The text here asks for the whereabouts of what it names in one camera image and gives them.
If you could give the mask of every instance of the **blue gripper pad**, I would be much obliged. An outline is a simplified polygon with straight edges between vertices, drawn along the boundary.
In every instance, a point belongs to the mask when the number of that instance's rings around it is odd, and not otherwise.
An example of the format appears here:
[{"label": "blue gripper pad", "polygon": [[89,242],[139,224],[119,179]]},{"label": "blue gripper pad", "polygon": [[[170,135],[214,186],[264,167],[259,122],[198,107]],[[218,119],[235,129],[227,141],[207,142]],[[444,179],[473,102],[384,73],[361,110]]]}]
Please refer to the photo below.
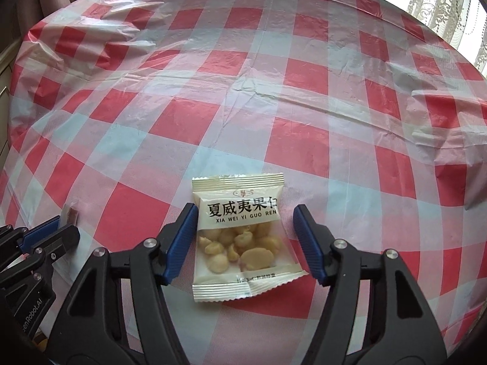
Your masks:
[{"label": "blue gripper pad", "polygon": [[317,224],[304,204],[299,204],[294,208],[293,226],[311,275],[323,285],[327,276],[324,269],[324,254],[315,237],[315,233],[318,233],[315,231]]},{"label": "blue gripper pad", "polygon": [[45,239],[51,233],[54,233],[59,228],[59,215],[49,219],[46,222],[32,228],[25,236],[20,249],[23,254],[31,253],[35,248],[36,243]]},{"label": "blue gripper pad", "polygon": [[162,275],[164,285],[169,285],[179,275],[197,227],[198,207],[187,203],[176,221],[165,225],[157,236],[160,250],[166,255],[166,270]]}]

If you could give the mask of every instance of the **small package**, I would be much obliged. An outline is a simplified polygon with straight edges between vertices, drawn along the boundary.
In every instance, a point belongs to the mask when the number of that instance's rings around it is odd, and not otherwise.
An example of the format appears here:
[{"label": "small package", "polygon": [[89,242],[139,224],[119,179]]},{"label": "small package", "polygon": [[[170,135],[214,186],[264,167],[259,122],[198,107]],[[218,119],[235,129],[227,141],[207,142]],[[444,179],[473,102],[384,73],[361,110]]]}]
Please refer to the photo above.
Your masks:
[{"label": "small package", "polygon": [[307,274],[281,223],[283,187],[282,173],[193,179],[196,302],[256,296]]}]

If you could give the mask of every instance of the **macadamia nut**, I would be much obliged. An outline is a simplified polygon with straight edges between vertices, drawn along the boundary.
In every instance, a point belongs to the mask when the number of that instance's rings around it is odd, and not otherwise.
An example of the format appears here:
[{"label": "macadamia nut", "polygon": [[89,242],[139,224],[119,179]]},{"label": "macadamia nut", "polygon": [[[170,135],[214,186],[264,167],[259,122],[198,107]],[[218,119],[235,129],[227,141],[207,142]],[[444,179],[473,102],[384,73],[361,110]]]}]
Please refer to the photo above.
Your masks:
[{"label": "macadamia nut", "polygon": [[272,227],[272,222],[263,222],[261,224],[258,224],[255,231],[254,231],[254,237],[255,238],[263,238],[267,236]]},{"label": "macadamia nut", "polygon": [[226,257],[230,262],[237,262],[238,259],[240,258],[240,255],[238,252],[235,251],[233,244],[231,244],[230,247],[227,248]]},{"label": "macadamia nut", "polygon": [[206,248],[207,245],[211,244],[211,240],[204,238],[203,236],[198,236],[198,245],[202,250]]},{"label": "macadamia nut", "polygon": [[223,250],[223,245],[218,241],[212,241],[209,245],[205,247],[205,253],[210,255],[221,254]]},{"label": "macadamia nut", "polygon": [[274,254],[265,248],[256,247],[245,251],[240,261],[248,270],[265,269],[274,262]]},{"label": "macadamia nut", "polygon": [[204,236],[211,241],[217,241],[222,229],[203,229],[201,230],[201,236]]},{"label": "macadamia nut", "polygon": [[277,255],[281,249],[281,245],[281,239],[279,239],[277,236],[265,236],[255,240],[256,247],[265,248],[266,250],[271,251],[274,255]]},{"label": "macadamia nut", "polygon": [[244,226],[235,226],[232,228],[235,231],[235,234],[241,235],[245,231],[251,231],[254,232],[254,230],[257,228],[257,225],[244,225]]},{"label": "macadamia nut", "polygon": [[245,247],[237,247],[235,246],[234,249],[237,252],[238,255],[242,256],[242,254],[247,251],[251,250],[252,248],[255,248],[255,240],[252,239],[252,241]]},{"label": "macadamia nut", "polygon": [[225,247],[228,247],[230,244],[233,243],[234,237],[235,233],[232,228],[223,229],[223,231],[220,233],[218,241],[222,243],[222,245],[224,245]]},{"label": "macadamia nut", "polygon": [[254,238],[251,231],[244,231],[241,235],[235,236],[234,243],[237,247],[246,247]]},{"label": "macadamia nut", "polygon": [[206,265],[213,273],[223,273],[228,269],[230,263],[225,254],[216,254],[208,258]]}]

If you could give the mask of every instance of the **plastic tablecloth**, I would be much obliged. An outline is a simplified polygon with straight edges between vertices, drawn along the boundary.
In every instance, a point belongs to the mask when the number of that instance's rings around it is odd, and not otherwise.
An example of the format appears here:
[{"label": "plastic tablecloth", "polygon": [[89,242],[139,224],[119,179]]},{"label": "plastic tablecloth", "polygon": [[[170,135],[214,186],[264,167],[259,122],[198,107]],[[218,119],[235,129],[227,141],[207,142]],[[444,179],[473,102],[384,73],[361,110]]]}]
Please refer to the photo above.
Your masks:
[{"label": "plastic tablecloth", "polygon": [[[399,250],[449,350],[487,295],[487,84],[383,0],[79,0],[27,34],[11,91],[3,219],[32,227],[79,202],[47,332],[91,251],[155,236],[194,176],[283,171],[304,266],[299,203],[360,250]],[[300,363],[326,289],[306,276],[196,304],[193,265],[194,246],[164,288],[191,363]],[[126,282],[124,308],[137,347]]]}]

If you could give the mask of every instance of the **window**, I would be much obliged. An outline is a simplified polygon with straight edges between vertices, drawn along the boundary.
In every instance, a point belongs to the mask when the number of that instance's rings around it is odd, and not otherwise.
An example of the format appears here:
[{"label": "window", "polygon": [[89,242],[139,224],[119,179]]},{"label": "window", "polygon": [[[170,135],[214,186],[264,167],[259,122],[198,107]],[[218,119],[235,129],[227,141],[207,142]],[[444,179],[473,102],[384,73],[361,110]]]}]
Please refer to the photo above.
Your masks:
[{"label": "window", "polygon": [[487,74],[485,23],[479,0],[386,0],[410,13]]}]

